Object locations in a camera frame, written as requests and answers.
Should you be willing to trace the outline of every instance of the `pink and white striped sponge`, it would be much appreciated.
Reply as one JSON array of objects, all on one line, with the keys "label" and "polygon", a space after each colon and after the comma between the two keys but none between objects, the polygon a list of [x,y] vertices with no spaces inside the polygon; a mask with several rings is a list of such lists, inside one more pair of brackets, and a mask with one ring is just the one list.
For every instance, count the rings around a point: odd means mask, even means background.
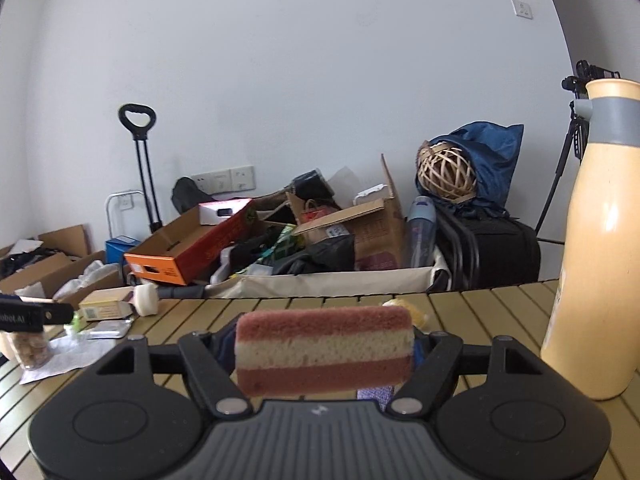
[{"label": "pink and white striped sponge", "polygon": [[414,330],[402,306],[250,312],[236,328],[238,385],[248,397],[401,383]]}]

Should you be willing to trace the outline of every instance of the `white bag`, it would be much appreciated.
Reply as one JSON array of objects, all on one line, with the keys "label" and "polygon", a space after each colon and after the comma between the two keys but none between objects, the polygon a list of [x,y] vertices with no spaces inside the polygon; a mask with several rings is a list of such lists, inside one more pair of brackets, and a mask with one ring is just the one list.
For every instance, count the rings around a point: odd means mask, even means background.
[{"label": "white bag", "polygon": [[449,274],[439,248],[434,250],[433,267],[356,272],[319,272],[293,276],[236,276],[219,285],[207,287],[208,298],[334,298],[374,294],[411,294],[425,292],[438,270]]}]

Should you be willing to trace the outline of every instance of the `electrical outlet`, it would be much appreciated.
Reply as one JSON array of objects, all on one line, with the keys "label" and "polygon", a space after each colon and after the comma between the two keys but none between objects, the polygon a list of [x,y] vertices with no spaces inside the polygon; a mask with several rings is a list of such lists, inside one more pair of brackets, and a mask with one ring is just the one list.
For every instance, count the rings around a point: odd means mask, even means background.
[{"label": "electrical outlet", "polygon": [[516,13],[516,16],[533,20],[533,12],[531,12],[531,6],[529,4],[521,2],[520,0],[511,0],[511,3],[513,4],[513,11]]},{"label": "electrical outlet", "polygon": [[199,190],[210,195],[231,191],[231,172],[229,170],[201,173],[193,175],[191,179]]},{"label": "electrical outlet", "polygon": [[118,197],[118,209],[120,211],[133,209],[133,195],[120,195]]},{"label": "electrical outlet", "polygon": [[246,191],[248,189],[255,189],[254,167],[233,168],[231,170],[231,190]]}]

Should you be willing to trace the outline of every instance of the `black suitcase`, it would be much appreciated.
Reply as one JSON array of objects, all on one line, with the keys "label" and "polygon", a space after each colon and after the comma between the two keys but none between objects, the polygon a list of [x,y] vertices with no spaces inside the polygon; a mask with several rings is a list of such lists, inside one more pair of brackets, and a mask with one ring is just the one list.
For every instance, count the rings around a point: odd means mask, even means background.
[{"label": "black suitcase", "polygon": [[510,218],[457,218],[440,206],[437,213],[437,243],[452,271],[454,290],[538,280],[540,246],[531,227]]}]

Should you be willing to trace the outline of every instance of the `rattan ball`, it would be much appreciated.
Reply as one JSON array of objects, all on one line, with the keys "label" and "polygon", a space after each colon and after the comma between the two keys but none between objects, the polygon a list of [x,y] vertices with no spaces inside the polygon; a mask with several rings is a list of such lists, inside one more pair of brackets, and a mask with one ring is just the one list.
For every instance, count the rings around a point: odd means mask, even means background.
[{"label": "rattan ball", "polygon": [[476,196],[476,172],[464,152],[448,142],[425,141],[415,159],[420,185],[454,204]]}]

